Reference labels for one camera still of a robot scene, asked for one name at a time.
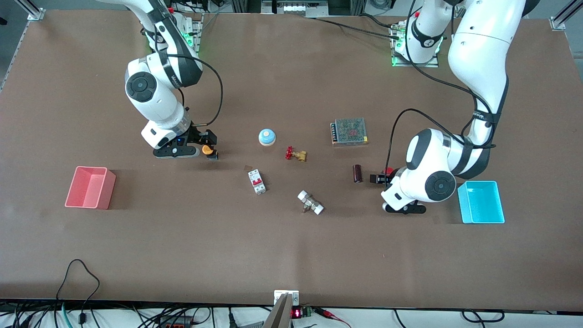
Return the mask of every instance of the brown capacitor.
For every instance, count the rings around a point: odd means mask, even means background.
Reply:
[[[356,164],[352,166],[352,176],[354,177],[354,183],[363,181],[363,172],[360,165]]]

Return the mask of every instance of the robotic arm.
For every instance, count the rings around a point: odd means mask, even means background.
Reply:
[[[407,22],[407,47],[397,49],[415,63],[431,59],[461,0],[426,0],[419,17]],[[394,171],[381,193],[383,209],[398,212],[416,200],[434,203],[455,191],[454,176],[471,179],[486,169],[492,138],[508,90],[505,62],[525,0],[466,1],[466,13],[452,40],[449,66],[486,104],[477,101],[470,130],[455,138],[425,129],[411,140],[406,166]]]
[[[204,145],[209,159],[217,159],[213,149],[216,136],[201,133],[192,124],[187,109],[176,99],[173,89],[196,84],[202,65],[195,51],[178,29],[179,13],[171,14],[161,0],[98,0],[125,5],[140,20],[154,53],[131,61],[125,74],[125,93],[149,121],[142,130],[146,142],[159,158],[194,157],[192,144]]]

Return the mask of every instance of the white bracket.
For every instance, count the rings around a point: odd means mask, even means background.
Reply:
[[[279,297],[282,294],[291,294],[293,300],[293,306],[298,306],[300,304],[300,292],[299,291],[287,291],[287,290],[276,290],[273,292],[273,304],[278,302]]]

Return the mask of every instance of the small orange object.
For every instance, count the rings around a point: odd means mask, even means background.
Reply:
[[[213,149],[211,147],[209,147],[208,145],[204,145],[202,146],[202,153],[205,155],[211,155],[213,154]]]

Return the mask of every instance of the power cord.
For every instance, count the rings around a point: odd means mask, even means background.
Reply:
[[[326,319],[330,319],[330,320],[335,320],[335,321],[342,322],[343,324],[347,325],[349,328],[352,328],[352,326],[348,322],[340,319],[339,317],[337,317],[336,315],[334,315],[334,313],[332,313],[332,312],[330,312],[328,310],[322,309],[322,308],[317,307],[317,306],[312,306],[312,309],[314,310],[315,313],[323,316]]]
[[[417,8],[417,9],[416,9],[415,11],[413,11],[413,12],[414,12],[414,13],[415,13],[415,12],[418,12],[419,10],[421,10],[421,8],[422,8],[422,7],[423,7],[423,6],[421,6],[421,7]],[[368,14],[368,13],[362,13],[362,14],[360,14],[360,15],[359,15],[359,17],[367,17],[367,18],[370,18],[370,19],[371,19],[371,20],[372,20],[372,21],[373,21],[375,24],[377,24],[377,25],[379,25],[379,26],[382,26],[382,27],[386,27],[387,29],[390,29],[390,28],[391,28],[391,25],[394,25],[394,24],[395,24],[395,23],[393,23],[393,24],[385,24],[385,23],[382,23],[382,22],[381,22],[381,21],[379,21],[379,20],[378,20],[378,19],[377,19],[375,16],[373,16],[373,15],[371,15],[371,14]]]
[[[85,301],[83,302],[83,304],[81,304],[81,314],[79,314],[79,324],[81,325],[81,328],[83,328],[83,324],[85,323],[86,320],[86,315],[83,313],[83,308],[85,307],[85,304],[87,303],[87,301],[97,292],[97,290],[99,289],[99,286],[101,285],[101,282],[99,281],[99,278],[97,278],[96,275],[94,275],[91,271],[89,271],[89,269],[87,268],[87,265],[85,265],[85,262],[83,262],[80,259],[74,259],[71,262],[69,262],[69,265],[67,266],[67,270],[65,272],[65,277],[63,278],[63,282],[61,282],[61,285],[59,286],[59,289],[57,290],[57,294],[55,295],[55,310],[54,310],[54,316],[55,316],[55,327],[58,328],[58,324],[57,324],[57,303],[59,301],[59,293],[61,292],[61,289],[63,288],[63,286],[65,285],[65,281],[67,280],[67,276],[69,275],[69,269],[71,269],[71,264],[73,264],[74,262],[79,262],[83,265],[83,268],[85,269],[85,271],[93,277],[93,279],[95,279],[95,281],[97,281],[97,286],[95,287],[95,289],[93,290],[93,292],[91,294],[89,294],[89,296],[87,296],[87,298],[85,299]],[[64,311],[65,310],[65,304],[63,303],[61,306],[61,310]],[[66,313],[64,313],[65,315],[65,322],[67,323],[67,325],[69,326],[69,328],[71,327],[71,323],[68,322],[68,318],[66,316]]]
[[[399,317],[399,312],[397,312],[397,309],[393,309],[393,311],[395,311],[395,316],[397,317],[397,321],[399,322],[399,324],[401,325],[401,328],[407,328],[405,327],[405,325],[403,324],[403,321],[401,321],[401,318]]]
[[[466,312],[471,312],[473,315],[475,315],[475,316],[476,316],[477,320],[472,320],[472,319],[468,318],[468,317],[466,316]],[[501,311],[499,311],[499,312],[497,312],[497,313],[500,313],[500,314],[501,314],[500,318],[498,318],[498,319],[493,319],[493,320],[484,320],[484,319],[482,319],[482,317],[480,317],[480,315],[479,315],[479,314],[477,314],[477,312],[476,312],[476,311],[474,311],[474,310],[472,310],[472,309],[465,309],[465,310],[462,310],[462,317],[463,317],[463,318],[464,318],[464,319],[465,319],[467,322],[471,322],[471,323],[479,323],[479,324],[481,324],[481,325],[482,325],[482,328],[486,328],[486,325],[485,325],[485,323],[497,323],[497,322],[500,322],[500,321],[504,320],[504,317],[505,317],[504,311],[502,311],[502,310],[501,310]]]
[[[229,306],[229,328],[239,328],[239,326],[237,326],[237,322],[235,322],[235,317],[233,316],[230,306]]]
[[[336,22],[333,22],[331,20],[319,19],[319,18],[311,18],[311,19],[317,20],[319,22],[325,22],[325,23],[337,25],[337,26],[340,26],[340,27],[345,27],[347,29],[355,30],[355,31],[362,32],[362,33],[368,33],[368,34],[372,34],[372,35],[376,35],[376,36],[387,37],[387,38],[393,39],[393,40],[398,40],[399,39],[399,37],[397,37],[397,36],[392,36],[392,35],[388,35],[388,34],[377,33],[377,32],[373,32],[373,31],[369,31],[369,30],[363,30],[363,29],[359,29],[358,27],[354,27],[354,26],[350,26],[350,25],[345,25],[345,24],[342,24],[342,23],[336,23]]]
[[[411,17],[412,13],[413,13],[413,7],[415,6],[415,0],[413,0],[413,2],[411,3],[411,7],[409,8],[409,13],[407,15],[407,17]],[[409,22],[407,22],[407,27],[405,28],[405,51],[407,52],[407,57],[409,57],[409,62],[411,63],[411,65],[417,70],[419,71],[422,75],[428,77],[429,79],[439,82],[441,84],[445,84],[447,86],[450,86],[452,88],[464,91],[470,95],[472,95],[473,99],[474,99],[474,110],[477,110],[477,100],[480,100],[480,102],[484,105],[484,107],[486,108],[486,110],[488,111],[488,113],[492,113],[492,111],[490,110],[490,106],[488,106],[488,104],[486,103],[486,101],[480,97],[479,95],[475,94],[473,91],[471,91],[470,89],[465,89],[459,85],[455,85],[453,83],[449,83],[446,82],[444,80],[440,80],[438,78],[435,78],[431,75],[429,75],[428,73],[424,72],[422,69],[420,69],[417,64],[411,60],[411,55],[409,54],[409,47],[408,47],[408,42],[407,42],[407,32],[409,30],[408,28],[409,26]],[[443,127],[443,125],[439,124],[437,121],[435,121],[433,118],[431,118],[429,115],[425,114],[424,112],[420,111],[420,110],[416,110],[416,109],[406,109],[404,111],[402,111],[396,118],[392,130],[391,130],[391,136],[389,139],[389,149],[387,152],[387,161],[385,163],[385,172],[387,171],[388,167],[389,167],[389,158],[391,157],[391,148],[392,148],[392,142],[393,142],[393,135],[395,133],[395,127],[397,122],[399,121],[399,118],[401,117],[402,114],[406,113],[407,111],[415,111],[418,114],[421,114],[422,116],[424,116],[425,118],[427,118],[428,120],[430,120],[433,124],[437,125],[440,129],[442,129],[446,134],[448,134],[452,139],[456,140],[458,143],[460,144],[464,144],[462,140],[459,139],[459,137],[457,135],[454,135],[452,132],[450,132],[449,130],[447,130],[445,127]],[[468,123],[463,127],[462,129],[462,135],[465,132],[466,128],[471,124],[472,120],[470,119],[470,121],[468,121]],[[491,144],[492,138],[494,137],[494,132],[496,131],[496,124],[493,123],[492,124],[492,131],[490,133],[490,136],[488,138],[488,141],[486,141],[485,145],[472,145],[473,149],[490,149],[490,148],[494,148],[496,147],[496,145]]]
[[[154,29],[154,49],[156,49],[156,52],[158,53],[160,50],[158,50],[158,29],[157,27]],[[200,62],[201,64],[203,64],[204,66],[208,67],[211,71],[213,71],[213,73],[215,73],[215,75],[217,76],[217,79],[219,80],[219,85],[220,85],[220,102],[219,102],[219,109],[217,110],[217,113],[215,114],[215,116],[212,118],[212,120],[210,120],[208,123],[195,123],[193,124],[196,127],[207,127],[209,125],[211,125],[219,116],[220,114],[220,110],[223,107],[223,94],[224,94],[224,89],[223,89],[223,80],[221,79],[219,73],[217,72],[217,70],[212,67],[210,64],[208,64],[206,61],[201,60],[199,58],[190,56],[190,55],[179,55],[179,54],[166,54],[166,56],[168,57],[176,57],[176,58],[186,58],[188,60],[192,60],[195,62]]]

